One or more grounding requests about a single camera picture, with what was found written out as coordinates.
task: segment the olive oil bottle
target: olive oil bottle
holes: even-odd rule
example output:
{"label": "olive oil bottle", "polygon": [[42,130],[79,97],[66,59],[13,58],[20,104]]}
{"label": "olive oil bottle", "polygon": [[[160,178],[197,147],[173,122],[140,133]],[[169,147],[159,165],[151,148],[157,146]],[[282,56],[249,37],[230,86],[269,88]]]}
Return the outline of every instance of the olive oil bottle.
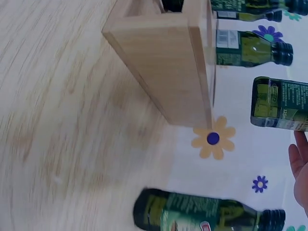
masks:
{"label": "olive oil bottle", "polygon": [[267,62],[290,66],[293,47],[270,42],[250,31],[217,30],[217,65],[253,67]]}
{"label": "olive oil bottle", "polygon": [[259,127],[308,131],[308,83],[255,78],[250,121]]}
{"label": "olive oil bottle", "polygon": [[[162,0],[165,11],[181,12],[184,0]],[[308,0],[211,0],[212,10],[262,15],[287,10],[308,15]]]}
{"label": "olive oil bottle", "polygon": [[133,209],[147,231],[282,231],[284,210],[263,212],[234,200],[144,189]]}
{"label": "olive oil bottle", "polygon": [[254,22],[260,19],[267,19],[268,21],[274,21],[280,23],[282,21],[282,11],[270,12],[261,15],[255,15],[250,13],[217,11],[217,19],[241,20],[246,22]]}

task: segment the finger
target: finger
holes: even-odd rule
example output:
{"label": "finger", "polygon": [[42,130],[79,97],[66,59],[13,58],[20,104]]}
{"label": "finger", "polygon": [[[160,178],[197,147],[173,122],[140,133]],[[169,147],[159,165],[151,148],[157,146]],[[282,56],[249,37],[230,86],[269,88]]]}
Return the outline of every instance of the finger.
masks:
{"label": "finger", "polygon": [[290,159],[290,165],[292,173],[297,179],[300,171],[302,170],[303,166],[305,165],[302,157],[299,154],[298,148],[295,144],[291,144],[289,146],[289,159]]}
{"label": "finger", "polygon": [[295,131],[294,137],[296,140],[297,148],[299,150],[299,154],[303,159],[304,163],[308,162],[308,142],[304,132]]}

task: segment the yellow flower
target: yellow flower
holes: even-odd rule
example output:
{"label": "yellow flower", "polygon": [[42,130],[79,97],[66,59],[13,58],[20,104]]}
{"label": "yellow flower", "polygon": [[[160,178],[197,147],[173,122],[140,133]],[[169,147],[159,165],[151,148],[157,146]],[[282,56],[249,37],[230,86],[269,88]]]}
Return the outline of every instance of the yellow flower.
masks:
{"label": "yellow flower", "polygon": [[216,122],[213,123],[213,130],[194,128],[193,132],[199,137],[192,141],[192,147],[200,148],[200,157],[205,159],[209,158],[211,153],[216,160],[222,160],[224,153],[223,150],[233,151],[234,143],[228,140],[235,135],[235,128],[227,127],[227,119],[220,116]]}

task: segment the blue flower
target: blue flower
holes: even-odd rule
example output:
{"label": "blue flower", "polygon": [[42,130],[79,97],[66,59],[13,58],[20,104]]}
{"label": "blue flower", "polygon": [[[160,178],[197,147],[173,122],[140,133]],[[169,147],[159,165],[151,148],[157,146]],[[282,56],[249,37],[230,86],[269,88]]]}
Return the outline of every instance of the blue flower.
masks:
{"label": "blue flower", "polygon": [[298,227],[298,229],[295,229],[294,226],[290,226],[287,228],[286,231],[305,231],[306,230],[306,226],[305,225],[301,225],[300,227]]}
{"label": "blue flower", "polygon": [[252,186],[252,189],[255,190],[255,193],[260,192],[262,193],[264,189],[267,189],[267,183],[269,181],[265,179],[265,176],[260,177],[258,176],[256,180],[253,181],[254,185]]}
{"label": "blue flower", "polygon": [[253,30],[252,32],[265,38],[266,40],[270,42],[283,42],[281,39],[283,37],[283,34],[281,32],[275,32],[274,27],[269,26],[266,29],[264,26],[259,25],[258,28],[259,30]]}
{"label": "blue flower", "polygon": [[298,15],[296,13],[290,13],[286,10],[284,10],[284,15],[289,17],[290,20],[295,20],[295,21],[298,21],[298,22],[299,22],[300,19],[302,19],[302,17],[300,15]]}

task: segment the red logo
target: red logo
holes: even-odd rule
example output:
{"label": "red logo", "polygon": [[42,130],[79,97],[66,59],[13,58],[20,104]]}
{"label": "red logo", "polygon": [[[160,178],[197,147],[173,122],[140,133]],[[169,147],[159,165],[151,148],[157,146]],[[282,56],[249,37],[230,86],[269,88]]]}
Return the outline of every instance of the red logo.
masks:
{"label": "red logo", "polygon": [[208,223],[207,221],[201,222],[200,228],[202,231],[211,231],[210,223]]}

